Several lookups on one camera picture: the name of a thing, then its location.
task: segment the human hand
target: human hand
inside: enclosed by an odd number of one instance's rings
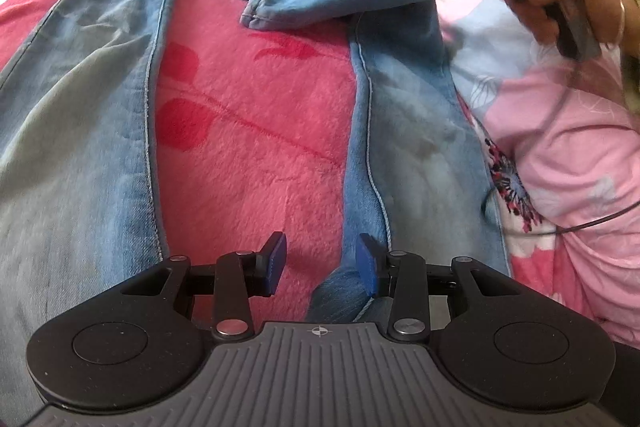
[[[504,1],[515,13],[520,22],[533,33],[540,44],[552,45],[556,43],[559,34],[558,23],[546,15],[544,7],[563,0]],[[593,35],[596,40],[603,44],[615,43],[616,39],[619,38],[622,16],[620,0],[584,1],[587,17],[591,23]],[[623,0],[623,2],[626,8],[627,28],[622,45],[629,54],[637,55],[638,33],[640,33],[636,27],[640,25],[638,6],[634,0]],[[636,14],[635,20],[632,20],[633,17],[630,17],[630,15],[633,14]]]

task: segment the round silver bolt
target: round silver bolt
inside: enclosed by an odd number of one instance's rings
[[[226,319],[224,321],[220,321],[216,326],[216,329],[221,335],[233,337],[235,335],[242,335],[249,329],[249,325],[240,319]]]
[[[415,335],[424,331],[424,322],[418,319],[400,319],[394,324],[394,329],[401,335]]]

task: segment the denim pant leg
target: denim pant leg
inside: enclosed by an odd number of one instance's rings
[[[312,322],[351,321],[367,304],[355,269],[359,233],[431,264],[469,255],[509,270],[500,232],[481,216],[491,179],[458,103],[434,1],[357,16],[351,59],[342,261],[312,296]],[[487,213],[499,219],[495,202]]]
[[[173,0],[60,0],[0,71],[0,417],[36,328],[158,262],[154,83]]]

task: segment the gray ribbed plate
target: gray ribbed plate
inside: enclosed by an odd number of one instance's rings
[[[522,414],[454,387],[426,349],[384,339],[373,324],[268,323],[224,344],[164,402],[110,416],[47,407],[30,427],[617,426],[594,405]]]

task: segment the jeans seam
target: jeans seam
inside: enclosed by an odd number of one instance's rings
[[[364,55],[362,54],[362,46],[360,45],[360,39],[358,37],[360,21],[362,20],[363,15],[364,13],[361,13],[358,17],[358,22],[356,22],[356,25],[355,25],[354,37],[355,37],[356,44],[358,45],[358,56],[360,57],[360,62],[362,63],[362,71],[364,71],[364,74],[367,77],[367,81],[369,82],[369,97],[368,97],[369,100],[367,100],[367,106],[368,106],[367,107],[367,144],[366,144],[366,153],[365,153],[366,163],[367,163],[367,174],[369,176],[369,184],[371,185],[371,188],[373,188],[373,192],[378,198],[378,203],[380,204],[380,211],[382,211],[382,217],[385,219],[386,247],[389,250],[392,250],[391,226],[389,225],[389,219],[388,219],[388,216],[386,215],[385,203],[382,200],[382,196],[380,195],[380,192],[378,191],[378,187],[376,187],[375,181],[373,181],[373,174],[371,172],[369,150],[370,150],[370,138],[371,138],[371,105],[372,105],[371,101],[373,99],[373,81],[371,80],[369,73],[367,73],[367,65],[364,60]]]
[[[162,261],[162,248],[160,244],[160,235],[158,232],[158,216],[156,213],[156,206],[154,204],[154,188],[152,180],[151,159],[150,159],[150,143],[149,143],[149,119],[153,118],[153,115],[149,113],[149,81],[151,77],[151,63],[156,55],[158,47],[158,36],[160,35],[160,29],[165,19],[166,0],[162,0],[160,4],[160,15],[158,17],[158,24],[156,25],[156,31],[154,33],[154,41],[152,44],[151,52],[149,53],[149,59],[146,63],[145,70],[145,168],[146,168],[146,188],[148,190],[149,198],[151,201],[151,208],[153,212],[153,228],[156,239],[156,253],[158,254],[158,261]]]

